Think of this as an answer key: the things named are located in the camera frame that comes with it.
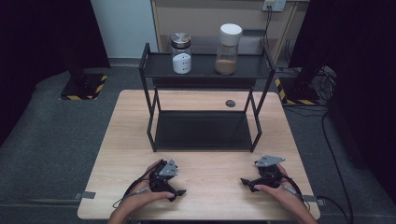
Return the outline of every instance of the gray carpet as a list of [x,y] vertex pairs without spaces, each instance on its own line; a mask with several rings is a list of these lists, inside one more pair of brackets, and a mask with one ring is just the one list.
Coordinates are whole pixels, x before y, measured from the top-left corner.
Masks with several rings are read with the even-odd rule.
[[[75,192],[85,189],[120,91],[141,89],[136,68],[113,67],[90,72],[108,75],[96,100],[59,100],[69,79],[67,73],[36,86],[22,118],[0,148],[1,200],[70,200]],[[276,91],[275,85],[270,91]],[[324,106],[285,107],[313,191],[334,199],[348,213],[346,197],[321,127],[325,110]],[[324,121],[352,202],[355,223],[396,223],[395,204],[370,171],[353,166],[332,122],[329,118]],[[106,223],[80,220],[77,210],[77,204],[3,203],[0,204],[0,223]],[[331,203],[320,207],[320,211],[319,223],[346,223]]]

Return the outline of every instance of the white lid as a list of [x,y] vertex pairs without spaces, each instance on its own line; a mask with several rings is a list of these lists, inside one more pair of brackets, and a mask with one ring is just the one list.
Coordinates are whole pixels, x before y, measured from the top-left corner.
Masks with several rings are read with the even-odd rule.
[[227,23],[220,27],[220,42],[226,46],[235,46],[239,43],[242,28],[238,25]]

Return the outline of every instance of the hand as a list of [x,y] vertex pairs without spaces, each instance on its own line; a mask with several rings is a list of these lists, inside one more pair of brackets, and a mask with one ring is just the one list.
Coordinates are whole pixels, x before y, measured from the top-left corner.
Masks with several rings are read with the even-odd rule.
[[[151,164],[147,171],[151,170],[153,167],[157,165],[159,161],[154,162]],[[138,183],[134,188],[131,189],[129,194],[134,194],[140,189],[144,189],[146,187],[149,187],[149,173],[146,174],[142,181]],[[168,198],[173,198],[175,197],[175,194],[170,193],[170,192],[152,192],[151,189],[147,189],[142,193],[135,194],[131,197],[125,198],[122,203],[119,205],[118,208],[116,208],[113,213],[110,216],[110,219],[108,220],[109,224],[124,224],[128,217],[136,212],[137,210],[143,208],[146,206],[148,203],[152,203],[154,201],[160,200],[160,199],[168,199]]]
[[[277,168],[279,168],[281,173],[283,173],[284,175],[288,175],[285,168],[283,168],[279,163],[276,166]],[[305,205],[301,203],[300,199],[296,195],[286,190],[284,186],[288,186],[293,189],[291,183],[289,183],[286,178],[281,179],[280,186],[276,189],[273,189],[266,185],[256,185],[254,186],[254,188],[273,196],[286,210],[291,212],[291,215],[296,218],[298,223],[317,224],[314,217],[312,217],[311,213],[309,213]]]

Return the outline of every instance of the white wall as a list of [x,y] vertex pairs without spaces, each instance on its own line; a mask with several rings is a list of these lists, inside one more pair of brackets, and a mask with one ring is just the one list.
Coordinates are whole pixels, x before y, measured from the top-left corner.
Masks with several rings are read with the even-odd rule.
[[139,58],[146,43],[157,51],[149,0],[92,0],[108,58]]

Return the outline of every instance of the yellow and black tape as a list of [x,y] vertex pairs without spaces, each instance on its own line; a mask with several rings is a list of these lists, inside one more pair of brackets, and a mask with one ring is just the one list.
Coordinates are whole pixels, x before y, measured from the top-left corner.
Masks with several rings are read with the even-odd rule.
[[96,87],[96,91],[93,94],[89,95],[81,95],[81,94],[70,94],[70,95],[61,95],[61,100],[94,100],[99,96],[100,91],[102,90],[103,86],[105,85],[107,76],[103,75],[98,86]]
[[282,101],[282,104],[284,105],[319,105],[320,104],[319,100],[304,100],[304,99],[290,100],[288,99],[286,93],[283,91],[282,84],[280,83],[280,80],[278,78],[275,80],[275,84],[279,92],[279,98]]

